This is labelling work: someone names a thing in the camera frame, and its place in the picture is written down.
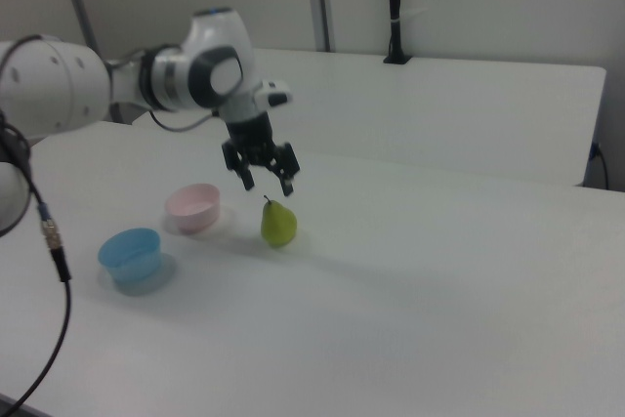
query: black pole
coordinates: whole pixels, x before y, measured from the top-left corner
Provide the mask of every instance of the black pole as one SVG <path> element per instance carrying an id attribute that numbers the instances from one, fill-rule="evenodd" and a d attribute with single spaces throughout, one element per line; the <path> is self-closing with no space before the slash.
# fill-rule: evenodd
<path id="1" fill-rule="evenodd" d="M 384 63 L 405 64 L 410 61 L 411 56 L 407 56 L 401 50 L 401 23 L 399 21 L 399 7 L 401 0 L 389 0 L 391 9 L 391 43 L 389 45 L 389 55 L 384 59 Z"/>

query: bowl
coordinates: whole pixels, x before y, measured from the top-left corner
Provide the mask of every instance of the bowl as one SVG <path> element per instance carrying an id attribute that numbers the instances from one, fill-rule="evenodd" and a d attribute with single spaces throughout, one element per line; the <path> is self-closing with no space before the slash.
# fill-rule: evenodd
<path id="1" fill-rule="evenodd" d="M 160 268 L 160 236 L 153 229 L 127 229 L 106 241 L 98 261 L 119 283 L 136 282 Z"/>
<path id="2" fill-rule="evenodd" d="M 219 190 L 207 184 L 180 188 L 165 202 L 165 211 L 180 231 L 201 231 L 219 218 Z"/>

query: blue bowl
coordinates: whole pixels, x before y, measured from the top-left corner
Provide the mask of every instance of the blue bowl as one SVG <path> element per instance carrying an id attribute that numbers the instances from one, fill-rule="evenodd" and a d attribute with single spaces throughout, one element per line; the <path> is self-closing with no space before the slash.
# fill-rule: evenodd
<path id="1" fill-rule="evenodd" d="M 160 268 L 160 236 L 153 229 L 122 231 L 102 245 L 98 261 L 119 283 L 143 280 Z"/>

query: cable connector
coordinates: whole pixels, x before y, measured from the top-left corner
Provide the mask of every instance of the cable connector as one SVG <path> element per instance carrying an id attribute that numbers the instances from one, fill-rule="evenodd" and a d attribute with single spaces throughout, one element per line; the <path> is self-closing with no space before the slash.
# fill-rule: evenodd
<path id="1" fill-rule="evenodd" d="M 41 231 L 46 238 L 46 244 L 50 249 L 50 256 L 57 267 L 59 273 L 59 280 L 63 283 L 69 282 L 71 274 L 69 273 L 69 267 L 65 260 L 65 252 L 63 250 L 63 243 L 61 242 L 61 235 L 59 229 L 53 219 L 44 220 L 41 223 Z"/>
<path id="2" fill-rule="evenodd" d="M 48 248 L 50 248 L 51 251 L 53 249 L 63 248 L 59 229 L 57 228 L 57 225 L 55 224 L 55 221 L 53 219 L 44 220 L 41 223 L 41 232 L 46 238 L 46 243 L 48 244 Z"/>

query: tabletop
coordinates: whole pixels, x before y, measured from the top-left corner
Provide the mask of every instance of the tabletop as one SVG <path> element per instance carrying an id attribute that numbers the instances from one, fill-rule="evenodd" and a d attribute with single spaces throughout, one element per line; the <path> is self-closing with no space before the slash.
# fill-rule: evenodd
<path id="1" fill-rule="evenodd" d="M 625 408 L 621 194 L 300 151 L 285 199 L 264 169 L 244 191 L 219 142 L 98 123 L 33 149 L 74 313 L 30 405 L 63 417 Z M 222 216 L 180 235 L 163 202 L 201 182 L 222 191 Z M 264 194 L 298 217 L 284 248 L 260 237 Z M 121 288 L 97 252 L 134 227 L 159 231 L 165 267 Z M 63 317 L 32 210 L 0 259 L 0 391 L 19 396 Z"/>
<path id="2" fill-rule="evenodd" d="M 567 186 L 584 180 L 605 78 L 598 67 L 298 51 L 256 50 L 256 62 L 292 89 L 271 122 L 296 151 Z M 205 114 L 159 118 L 180 126 Z M 155 128 L 148 115 L 136 125 Z M 218 123 L 192 132 L 228 135 Z"/>

